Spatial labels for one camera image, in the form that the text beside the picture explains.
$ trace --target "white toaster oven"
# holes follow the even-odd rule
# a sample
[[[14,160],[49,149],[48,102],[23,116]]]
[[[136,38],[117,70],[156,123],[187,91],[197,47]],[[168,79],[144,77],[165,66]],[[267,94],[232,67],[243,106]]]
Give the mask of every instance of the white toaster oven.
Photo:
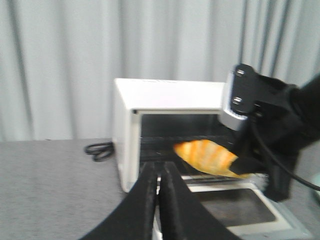
[[[263,175],[234,179],[201,173],[173,151],[174,143],[196,139],[232,146],[234,130],[244,118],[229,118],[232,113],[224,104],[229,100],[229,81],[115,80],[112,141],[123,190],[131,189],[145,162],[157,166],[172,161],[201,203],[242,239],[310,239],[308,230],[282,203],[263,195]],[[156,213],[154,239],[161,239],[158,220]]]

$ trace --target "toy croissant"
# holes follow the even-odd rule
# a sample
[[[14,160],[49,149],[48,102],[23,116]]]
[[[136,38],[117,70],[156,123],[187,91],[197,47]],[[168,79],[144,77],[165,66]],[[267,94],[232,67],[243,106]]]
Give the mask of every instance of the toy croissant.
[[[200,172],[233,178],[248,177],[248,174],[238,175],[230,171],[231,164],[238,157],[213,141],[185,141],[175,144],[173,149],[180,158]]]

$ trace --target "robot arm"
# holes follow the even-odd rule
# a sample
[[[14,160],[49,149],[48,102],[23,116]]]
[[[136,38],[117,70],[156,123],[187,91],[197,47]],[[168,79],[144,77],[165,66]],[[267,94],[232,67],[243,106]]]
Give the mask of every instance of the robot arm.
[[[220,121],[237,131],[231,151],[239,156],[230,170],[266,172],[264,194],[275,201],[288,198],[299,151],[320,139],[320,75],[297,88],[240,64],[226,87]]]

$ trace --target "gray curtain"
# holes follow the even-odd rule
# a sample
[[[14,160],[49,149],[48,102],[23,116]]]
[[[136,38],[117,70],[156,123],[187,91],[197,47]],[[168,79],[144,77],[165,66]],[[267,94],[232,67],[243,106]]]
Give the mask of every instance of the gray curtain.
[[[0,141],[111,136],[113,79],[320,72],[319,0],[0,0]]]

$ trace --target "table surface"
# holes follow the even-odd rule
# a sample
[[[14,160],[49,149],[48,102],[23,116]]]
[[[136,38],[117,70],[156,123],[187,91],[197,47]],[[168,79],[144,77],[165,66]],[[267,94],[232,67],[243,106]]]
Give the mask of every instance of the table surface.
[[[0,239],[77,240],[123,199],[114,158],[93,162],[83,147],[107,139],[0,143]],[[320,145],[301,154],[297,173],[320,172]],[[293,183],[285,205],[320,236],[320,204],[313,192]]]

